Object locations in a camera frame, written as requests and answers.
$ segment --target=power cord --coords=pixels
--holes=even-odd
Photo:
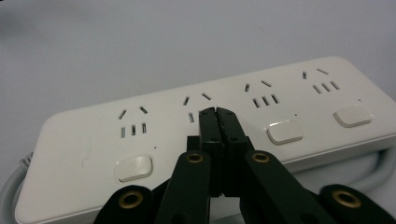
[[[348,186],[360,192],[367,192],[384,184],[393,175],[396,167],[396,147],[378,153],[375,170],[363,179],[349,183]]]
[[[20,167],[9,177],[0,192],[0,223],[18,224],[15,220],[16,201],[20,197],[21,183],[26,177],[32,157],[33,152],[20,160]]]

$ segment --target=power strip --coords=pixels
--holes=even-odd
[[[328,57],[66,111],[43,126],[16,217],[93,222],[128,185],[168,179],[198,113],[232,110],[254,147],[299,171],[391,147],[396,104],[348,61]]]

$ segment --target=white power strip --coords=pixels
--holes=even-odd
[[[295,63],[53,116],[17,220],[93,222],[117,189],[154,189],[171,176],[187,136],[199,135],[198,112],[210,106],[232,110],[253,146],[292,172],[396,141],[396,104],[352,64],[336,57]]]

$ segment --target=screw hole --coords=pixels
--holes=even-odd
[[[343,206],[350,208],[361,207],[361,200],[345,190],[334,191],[332,193],[332,197]]]
[[[192,163],[198,163],[204,160],[204,157],[200,154],[190,154],[187,156],[187,160]]]
[[[261,163],[265,163],[270,160],[270,158],[263,153],[255,153],[255,154],[253,154],[252,158],[254,161],[261,162]]]
[[[120,196],[119,206],[124,209],[137,207],[143,202],[143,195],[137,190],[128,191]]]

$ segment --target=white switch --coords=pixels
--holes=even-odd
[[[361,105],[344,107],[334,114],[335,119],[346,128],[370,123],[372,115]]]
[[[303,138],[303,129],[295,120],[287,120],[270,126],[267,131],[268,137],[275,145],[301,140]]]
[[[130,157],[117,162],[116,177],[120,182],[128,182],[151,175],[152,162],[148,156]]]

